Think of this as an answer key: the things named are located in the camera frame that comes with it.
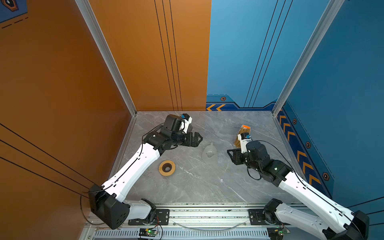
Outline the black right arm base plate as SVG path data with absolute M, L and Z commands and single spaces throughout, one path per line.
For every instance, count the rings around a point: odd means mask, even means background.
M 266 217 L 262 209 L 249 209 L 248 214 L 249 214 L 250 224 L 252 226 L 270 225 L 270 223 L 266 221 Z

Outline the wooden ring dripper stand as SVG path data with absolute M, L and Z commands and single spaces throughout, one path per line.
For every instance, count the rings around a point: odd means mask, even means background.
M 176 165 L 173 161 L 163 161 L 159 166 L 159 172 L 164 177 L 171 176 L 176 170 Z

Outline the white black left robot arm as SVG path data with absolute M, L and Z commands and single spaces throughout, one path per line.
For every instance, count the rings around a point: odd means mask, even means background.
M 112 230 L 126 220 L 151 223 L 156 205 L 146 199 L 128 201 L 126 197 L 145 170 L 165 151 L 179 146 L 199 146 L 203 138 L 192 132 L 192 121 L 188 114 L 168 115 L 164 123 L 144 134 L 132 158 L 101 186 L 93 185 L 88 191 L 91 212 Z

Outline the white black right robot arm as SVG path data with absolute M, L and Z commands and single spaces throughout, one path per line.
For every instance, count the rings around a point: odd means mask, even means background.
M 281 200 L 270 200 L 263 209 L 269 224 L 289 224 L 320 240 L 367 240 L 370 219 L 362 211 L 343 207 L 301 178 L 288 161 L 271 159 L 261 141 L 241 140 L 239 149 L 227 151 L 235 165 L 257 171 L 265 180 L 295 197 L 313 213 L 293 209 Z

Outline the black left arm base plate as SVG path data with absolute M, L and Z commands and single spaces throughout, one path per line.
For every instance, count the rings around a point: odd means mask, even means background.
M 169 209 L 156 209 L 155 217 L 152 221 L 134 219 L 129 220 L 129 226 L 155 226 L 156 224 L 160 224 L 161 226 L 167 226 L 169 224 L 170 219 L 170 210 Z

